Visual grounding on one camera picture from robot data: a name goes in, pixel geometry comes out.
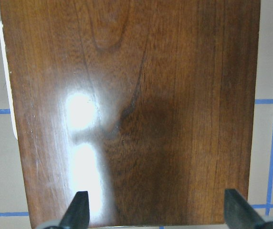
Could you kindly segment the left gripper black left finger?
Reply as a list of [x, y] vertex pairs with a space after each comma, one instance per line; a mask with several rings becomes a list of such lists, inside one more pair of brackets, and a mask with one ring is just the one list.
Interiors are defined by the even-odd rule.
[[61, 219], [60, 228], [87, 228], [90, 221], [89, 197], [87, 191], [78, 191]]

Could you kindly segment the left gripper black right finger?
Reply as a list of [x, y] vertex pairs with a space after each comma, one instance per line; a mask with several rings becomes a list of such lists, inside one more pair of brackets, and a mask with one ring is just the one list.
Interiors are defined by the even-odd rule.
[[269, 224], [236, 189], [224, 191], [224, 220], [230, 229], [268, 229]]

